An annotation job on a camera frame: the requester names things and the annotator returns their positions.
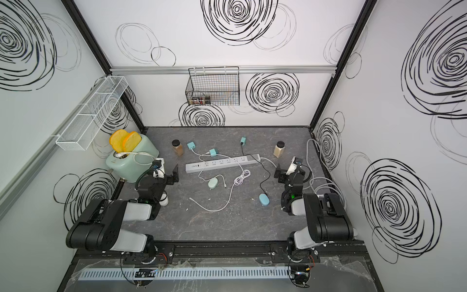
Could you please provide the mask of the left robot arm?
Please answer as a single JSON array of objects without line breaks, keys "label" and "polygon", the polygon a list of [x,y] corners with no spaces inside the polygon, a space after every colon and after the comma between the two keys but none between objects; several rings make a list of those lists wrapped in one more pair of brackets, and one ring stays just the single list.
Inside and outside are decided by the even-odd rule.
[{"label": "left robot arm", "polygon": [[81,213],[66,236],[66,245],[87,251],[118,251],[158,255],[153,236],[124,230],[126,221],[154,220],[168,202],[165,188],[180,181],[179,168],[170,175],[163,170],[160,159],[153,162],[135,182],[136,200],[94,199]]}]

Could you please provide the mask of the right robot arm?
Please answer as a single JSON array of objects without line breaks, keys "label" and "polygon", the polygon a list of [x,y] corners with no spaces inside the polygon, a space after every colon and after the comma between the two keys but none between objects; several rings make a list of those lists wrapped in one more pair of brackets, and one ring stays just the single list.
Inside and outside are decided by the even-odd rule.
[{"label": "right robot arm", "polygon": [[296,251],[354,239],[353,226],[338,194],[304,192],[311,175],[312,172],[306,173],[300,163],[292,163],[287,170],[277,166],[274,172],[274,178],[284,185],[281,209],[290,216],[306,218],[306,226],[288,237],[289,257]]}]

